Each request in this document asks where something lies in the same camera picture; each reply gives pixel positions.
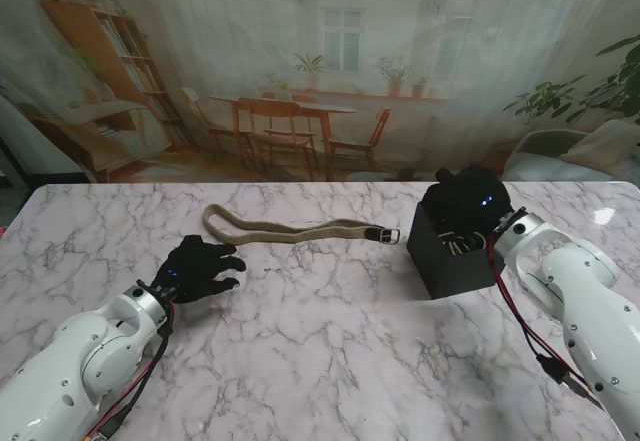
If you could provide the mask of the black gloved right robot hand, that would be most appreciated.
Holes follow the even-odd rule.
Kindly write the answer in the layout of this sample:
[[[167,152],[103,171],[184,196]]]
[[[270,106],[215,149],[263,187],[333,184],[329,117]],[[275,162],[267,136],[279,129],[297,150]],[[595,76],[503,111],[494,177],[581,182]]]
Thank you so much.
[[[505,185],[489,168],[471,165],[456,173],[441,168],[435,177],[421,204],[439,232],[488,234],[513,211]]]

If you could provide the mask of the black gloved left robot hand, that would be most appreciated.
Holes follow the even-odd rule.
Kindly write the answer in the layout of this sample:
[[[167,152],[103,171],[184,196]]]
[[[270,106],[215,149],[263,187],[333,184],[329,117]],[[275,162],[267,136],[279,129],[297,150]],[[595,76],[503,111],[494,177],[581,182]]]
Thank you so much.
[[[244,272],[245,262],[235,256],[230,244],[204,242],[200,235],[187,235],[160,266],[150,287],[176,304],[188,304],[234,289],[233,277],[217,280],[223,272]]]

